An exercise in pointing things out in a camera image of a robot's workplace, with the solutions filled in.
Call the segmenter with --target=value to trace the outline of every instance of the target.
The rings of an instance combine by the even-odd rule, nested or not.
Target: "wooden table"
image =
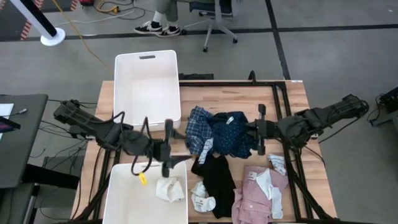
[[[287,86],[287,93],[289,96],[290,107],[292,113],[309,108],[307,96],[305,94],[304,84],[302,82],[285,81]],[[271,87],[268,86],[245,86],[245,87],[180,87],[181,96],[181,110],[182,123],[179,128],[180,133],[185,133],[187,126],[187,118],[191,110],[197,105],[210,111],[211,113],[227,112],[227,111],[243,111],[249,121],[258,118],[258,104],[263,103],[267,106],[266,119],[277,121],[277,115],[274,104],[274,95]],[[283,98],[279,94],[282,111]],[[110,119],[113,113],[113,81],[104,81],[101,88],[101,93],[98,98],[98,105],[95,116],[99,119]],[[162,138],[163,132],[152,133],[153,138]],[[317,141],[310,141],[308,147],[315,152],[321,154]],[[95,142],[90,142],[86,150],[86,156],[81,172],[81,202],[77,214],[87,206],[89,201],[89,194],[91,189],[91,181],[93,180],[94,164],[97,153],[100,147]],[[172,142],[172,154],[185,155],[189,154],[183,141],[174,140]],[[266,154],[277,154],[283,156],[282,145],[274,140],[266,141]],[[101,166],[104,152],[102,150],[97,167],[95,169],[95,180],[93,186],[93,195],[96,192],[98,182],[100,180]],[[242,186],[243,167],[244,166],[269,166],[272,165],[267,161],[266,156],[258,156],[257,152],[252,152],[252,156],[248,159],[239,159],[227,157],[229,161],[229,169],[235,180],[237,187]],[[131,163],[132,157],[122,152],[121,163]],[[307,180],[307,187],[317,202],[323,209],[331,216],[336,216],[335,206],[331,197],[328,177],[321,160],[307,149],[303,149],[302,162]],[[108,172],[111,170],[112,160],[109,162]],[[190,172],[193,160],[187,161],[188,169],[188,189],[192,189],[201,179]],[[79,191],[77,190],[73,212],[76,210],[77,201],[79,198]],[[193,209],[190,201],[190,191],[188,196],[188,216],[189,222],[230,222],[230,218],[216,219],[213,213],[198,213]],[[306,217],[303,197],[299,189],[297,189],[298,202],[300,204],[300,211],[302,217]],[[105,205],[106,193],[101,204],[100,217],[103,216],[103,208]],[[289,186],[283,193],[282,206],[284,209],[283,220],[278,221],[294,221],[294,211],[292,205],[292,198]]]

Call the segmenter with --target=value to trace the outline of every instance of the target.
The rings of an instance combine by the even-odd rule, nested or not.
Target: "black and white sneaker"
[[[181,30],[179,27],[169,26],[163,29],[162,33],[156,34],[158,37],[174,37],[176,35],[180,35]]]
[[[138,34],[161,34],[162,26],[158,22],[148,21],[140,27],[134,28]]]

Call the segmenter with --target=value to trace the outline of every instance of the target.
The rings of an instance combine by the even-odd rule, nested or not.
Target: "computer monitor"
[[[20,128],[21,126],[19,124],[0,116],[0,133],[6,133]]]

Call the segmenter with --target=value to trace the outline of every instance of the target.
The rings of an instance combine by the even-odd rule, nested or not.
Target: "person's leg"
[[[177,1],[170,2],[168,10],[165,12],[166,19],[169,22],[166,28],[160,34],[156,34],[158,37],[174,37],[180,35],[181,29],[178,27],[178,9]]]
[[[136,27],[134,30],[138,34],[160,34],[162,33],[162,25],[160,24],[164,14],[168,14],[174,0],[155,0],[156,11],[153,20],[148,21]]]

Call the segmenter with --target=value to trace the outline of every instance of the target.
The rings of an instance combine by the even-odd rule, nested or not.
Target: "white pole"
[[[33,1],[11,0],[11,2],[42,34],[40,38],[42,44],[46,46],[55,46],[65,40],[65,31],[61,28],[54,28]]]

